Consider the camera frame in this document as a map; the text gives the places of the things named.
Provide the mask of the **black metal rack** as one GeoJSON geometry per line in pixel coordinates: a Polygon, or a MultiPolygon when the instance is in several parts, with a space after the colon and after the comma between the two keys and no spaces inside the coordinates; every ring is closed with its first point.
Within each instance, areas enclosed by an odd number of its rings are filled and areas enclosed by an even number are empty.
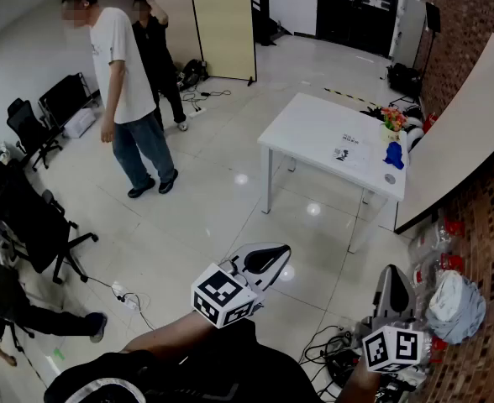
{"type": "Polygon", "coordinates": [[[38,104],[52,126],[63,129],[81,109],[97,106],[97,93],[91,92],[85,76],[68,75],[51,87],[38,104]]]}

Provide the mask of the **person's black shirt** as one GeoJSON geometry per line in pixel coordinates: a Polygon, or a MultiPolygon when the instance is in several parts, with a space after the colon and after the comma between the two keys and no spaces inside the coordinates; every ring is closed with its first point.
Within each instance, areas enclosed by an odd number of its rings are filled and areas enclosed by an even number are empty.
{"type": "Polygon", "coordinates": [[[256,338],[243,319],[218,330],[180,363],[146,350],[105,353],[60,374],[44,403],[322,403],[289,355],[256,338]]]}

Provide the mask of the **white box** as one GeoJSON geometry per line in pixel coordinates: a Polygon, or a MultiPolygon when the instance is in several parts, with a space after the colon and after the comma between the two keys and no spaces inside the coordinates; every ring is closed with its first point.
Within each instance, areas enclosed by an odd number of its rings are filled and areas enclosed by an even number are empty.
{"type": "Polygon", "coordinates": [[[94,111],[85,107],[70,118],[64,126],[64,131],[69,139],[79,139],[95,122],[94,111]]]}

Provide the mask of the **grey panel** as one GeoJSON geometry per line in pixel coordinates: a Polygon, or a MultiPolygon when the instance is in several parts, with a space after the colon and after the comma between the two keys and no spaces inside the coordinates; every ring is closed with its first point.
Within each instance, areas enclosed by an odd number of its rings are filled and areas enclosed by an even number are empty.
{"type": "Polygon", "coordinates": [[[413,68],[426,22],[426,6],[418,0],[403,0],[402,14],[397,23],[397,36],[392,61],[413,68]]]}

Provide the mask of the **white book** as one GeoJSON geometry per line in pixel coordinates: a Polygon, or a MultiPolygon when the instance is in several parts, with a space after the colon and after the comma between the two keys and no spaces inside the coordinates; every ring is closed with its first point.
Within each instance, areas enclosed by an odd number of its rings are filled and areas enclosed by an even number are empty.
{"type": "Polygon", "coordinates": [[[343,133],[333,152],[333,160],[356,170],[366,170],[371,155],[371,146],[363,139],[343,133]]]}

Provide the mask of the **person's left forearm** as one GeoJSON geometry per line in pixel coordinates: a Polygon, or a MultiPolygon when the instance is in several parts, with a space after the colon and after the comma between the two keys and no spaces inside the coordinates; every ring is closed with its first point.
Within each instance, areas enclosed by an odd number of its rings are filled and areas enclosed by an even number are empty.
{"type": "Polygon", "coordinates": [[[147,351],[160,360],[180,362],[217,330],[200,313],[192,311],[166,326],[132,339],[121,353],[147,351]]]}

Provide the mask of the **black double door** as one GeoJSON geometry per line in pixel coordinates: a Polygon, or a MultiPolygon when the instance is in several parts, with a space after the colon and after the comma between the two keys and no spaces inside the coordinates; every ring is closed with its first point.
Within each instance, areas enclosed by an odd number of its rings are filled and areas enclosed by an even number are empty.
{"type": "Polygon", "coordinates": [[[387,58],[398,0],[318,0],[316,37],[387,58]]]}

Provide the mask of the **yellow black floor tape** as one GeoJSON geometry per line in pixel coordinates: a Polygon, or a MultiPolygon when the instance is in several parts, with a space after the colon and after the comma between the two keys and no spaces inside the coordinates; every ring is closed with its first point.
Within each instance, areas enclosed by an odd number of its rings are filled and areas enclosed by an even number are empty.
{"type": "Polygon", "coordinates": [[[336,95],[339,95],[339,96],[342,96],[342,97],[347,97],[347,98],[349,98],[349,99],[351,99],[351,100],[354,100],[354,101],[356,101],[356,102],[362,102],[362,103],[364,103],[364,104],[366,104],[366,105],[369,105],[369,106],[372,106],[372,107],[381,107],[381,105],[376,104],[376,103],[371,102],[371,101],[368,101],[368,100],[365,100],[365,99],[363,99],[363,98],[361,98],[361,97],[356,97],[356,96],[353,96],[353,95],[350,95],[350,94],[347,94],[347,93],[343,93],[343,92],[335,91],[335,90],[330,89],[330,88],[327,88],[327,87],[324,87],[323,89],[324,89],[326,92],[332,92],[332,93],[334,93],[334,94],[336,94],[336,95]]]}

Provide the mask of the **black office chair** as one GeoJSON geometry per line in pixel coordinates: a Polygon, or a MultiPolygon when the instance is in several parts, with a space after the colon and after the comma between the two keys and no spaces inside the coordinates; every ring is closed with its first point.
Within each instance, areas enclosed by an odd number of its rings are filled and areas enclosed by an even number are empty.
{"type": "Polygon", "coordinates": [[[17,98],[8,106],[7,125],[18,136],[16,147],[24,154],[23,165],[35,154],[38,155],[31,166],[34,172],[40,161],[48,169],[47,155],[55,149],[63,150],[57,140],[61,130],[56,126],[49,127],[37,119],[29,100],[17,98]]]}
{"type": "Polygon", "coordinates": [[[0,162],[0,220],[4,222],[24,244],[28,260],[41,274],[54,265],[53,282],[61,285],[60,268],[66,261],[83,282],[88,281],[77,266],[71,250],[88,239],[97,242],[95,233],[85,233],[71,238],[72,229],[78,225],[66,218],[65,209],[51,191],[39,194],[16,165],[0,162]]]}

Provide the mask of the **white grey cloth bundle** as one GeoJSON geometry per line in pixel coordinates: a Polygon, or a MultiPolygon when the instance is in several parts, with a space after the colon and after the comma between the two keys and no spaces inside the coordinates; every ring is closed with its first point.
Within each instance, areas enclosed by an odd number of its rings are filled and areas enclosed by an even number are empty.
{"type": "Polygon", "coordinates": [[[486,316],[486,301],[475,282],[455,270],[446,270],[425,312],[435,336],[451,344],[473,337],[486,316]]]}

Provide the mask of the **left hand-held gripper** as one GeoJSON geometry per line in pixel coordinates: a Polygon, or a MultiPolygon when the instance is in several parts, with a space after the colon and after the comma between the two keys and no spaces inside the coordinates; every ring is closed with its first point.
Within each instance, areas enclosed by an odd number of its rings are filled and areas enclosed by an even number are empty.
{"type": "Polygon", "coordinates": [[[247,243],[229,259],[210,264],[192,283],[192,309],[217,329],[254,315],[287,265],[291,248],[283,243],[247,243]]]}

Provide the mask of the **person's right forearm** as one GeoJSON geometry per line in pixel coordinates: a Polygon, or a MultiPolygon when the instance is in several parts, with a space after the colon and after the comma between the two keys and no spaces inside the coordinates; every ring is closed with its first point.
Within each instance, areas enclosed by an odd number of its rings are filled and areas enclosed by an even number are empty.
{"type": "Polygon", "coordinates": [[[370,372],[367,367],[366,357],[361,357],[334,403],[376,402],[381,374],[370,372]]]}

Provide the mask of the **black stand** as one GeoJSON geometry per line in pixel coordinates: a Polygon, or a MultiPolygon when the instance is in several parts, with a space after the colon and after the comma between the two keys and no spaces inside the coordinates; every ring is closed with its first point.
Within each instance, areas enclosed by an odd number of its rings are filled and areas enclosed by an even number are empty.
{"type": "Polygon", "coordinates": [[[432,3],[426,2],[425,3],[425,8],[426,8],[426,26],[428,30],[431,32],[431,38],[428,43],[428,53],[425,58],[425,61],[423,63],[423,68],[420,73],[420,77],[418,78],[418,85],[417,85],[417,93],[416,93],[416,101],[419,100],[420,94],[422,91],[423,87],[423,80],[424,77],[426,76],[426,71],[428,69],[428,63],[430,60],[430,56],[432,53],[432,49],[434,46],[434,41],[436,38],[436,35],[441,32],[441,24],[440,24],[440,11],[437,6],[435,6],[432,3]]]}

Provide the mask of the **large white leaning board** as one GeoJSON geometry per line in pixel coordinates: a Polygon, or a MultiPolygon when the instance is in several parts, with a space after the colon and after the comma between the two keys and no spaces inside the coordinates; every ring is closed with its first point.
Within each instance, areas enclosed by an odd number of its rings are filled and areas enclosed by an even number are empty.
{"type": "Polygon", "coordinates": [[[410,152],[395,233],[416,225],[494,153],[494,33],[437,122],[410,152]]]}

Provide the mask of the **clear bottle red cap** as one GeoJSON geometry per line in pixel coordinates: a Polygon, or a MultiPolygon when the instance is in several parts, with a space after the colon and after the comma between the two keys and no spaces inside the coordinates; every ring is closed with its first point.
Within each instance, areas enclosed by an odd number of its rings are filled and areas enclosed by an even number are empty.
{"type": "Polygon", "coordinates": [[[413,289],[417,295],[424,293],[429,286],[428,266],[417,264],[412,273],[413,289]]]}
{"type": "Polygon", "coordinates": [[[446,217],[439,218],[412,240],[409,248],[413,252],[441,251],[448,248],[456,238],[465,235],[463,222],[450,221],[446,217]]]}
{"type": "Polygon", "coordinates": [[[434,274],[438,272],[445,272],[446,270],[455,270],[459,273],[464,271],[463,259],[459,255],[447,253],[432,252],[424,259],[420,260],[418,264],[427,265],[428,272],[434,274]]]}

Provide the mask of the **blue cloth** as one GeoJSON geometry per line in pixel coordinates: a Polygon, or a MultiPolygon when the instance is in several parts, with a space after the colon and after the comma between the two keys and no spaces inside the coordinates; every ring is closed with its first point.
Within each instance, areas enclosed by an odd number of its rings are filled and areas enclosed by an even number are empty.
{"type": "Polygon", "coordinates": [[[398,170],[402,170],[404,168],[402,146],[398,142],[390,142],[386,149],[386,158],[383,161],[389,165],[393,165],[398,170]]]}

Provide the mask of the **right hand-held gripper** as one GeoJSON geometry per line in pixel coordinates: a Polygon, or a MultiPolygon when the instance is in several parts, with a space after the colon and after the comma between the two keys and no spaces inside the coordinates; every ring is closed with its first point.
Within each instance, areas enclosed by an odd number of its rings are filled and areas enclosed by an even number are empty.
{"type": "Polygon", "coordinates": [[[382,270],[373,304],[377,318],[362,320],[367,370],[398,372],[419,365],[423,358],[423,331],[416,328],[416,293],[410,280],[394,264],[382,270]],[[398,300],[400,312],[410,317],[392,317],[397,312],[398,300]]]}

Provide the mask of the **white table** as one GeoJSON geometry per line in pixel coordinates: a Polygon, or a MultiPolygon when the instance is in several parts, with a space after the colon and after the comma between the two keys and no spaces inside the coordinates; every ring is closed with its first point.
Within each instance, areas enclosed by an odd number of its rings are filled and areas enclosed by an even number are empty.
{"type": "Polygon", "coordinates": [[[404,168],[385,163],[390,142],[381,136],[382,123],[363,113],[323,99],[298,93],[258,138],[261,157],[261,211],[271,211],[273,153],[285,156],[329,174],[336,175],[384,199],[375,218],[352,237],[349,251],[356,252],[377,229],[385,210],[404,200],[408,167],[407,135],[400,134],[404,168]],[[343,133],[370,144],[366,170],[352,169],[333,160],[333,152],[343,133]],[[396,182],[385,181],[391,174],[396,182]]]}

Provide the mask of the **potted colourful artificial flowers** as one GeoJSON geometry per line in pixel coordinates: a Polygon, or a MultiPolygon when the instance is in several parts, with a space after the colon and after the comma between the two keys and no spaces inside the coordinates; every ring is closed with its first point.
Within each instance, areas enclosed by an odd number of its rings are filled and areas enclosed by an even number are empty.
{"type": "Polygon", "coordinates": [[[398,142],[401,131],[407,125],[407,116],[392,107],[383,107],[381,115],[383,117],[382,138],[387,142],[398,142]]]}

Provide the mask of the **black staircase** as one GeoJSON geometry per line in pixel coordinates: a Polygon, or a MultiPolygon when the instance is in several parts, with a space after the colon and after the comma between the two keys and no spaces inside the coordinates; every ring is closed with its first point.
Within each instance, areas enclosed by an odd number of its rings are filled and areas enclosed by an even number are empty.
{"type": "Polygon", "coordinates": [[[253,34],[256,43],[262,46],[275,46],[275,41],[284,35],[291,35],[280,22],[270,16],[270,0],[253,0],[253,34]]]}

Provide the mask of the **black bag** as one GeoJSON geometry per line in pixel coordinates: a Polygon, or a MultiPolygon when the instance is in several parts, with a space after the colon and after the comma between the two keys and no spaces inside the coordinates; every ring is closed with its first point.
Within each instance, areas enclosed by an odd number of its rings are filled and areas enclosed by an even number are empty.
{"type": "Polygon", "coordinates": [[[417,70],[396,63],[387,67],[386,78],[392,90],[401,92],[408,97],[418,97],[422,86],[422,77],[417,70]]]}
{"type": "Polygon", "coordinates": [[[176,85],[180,92],[195,87],[200,81],[208,78],[207,63],[203,60],[190,60],[176,74],[176,85]]]}

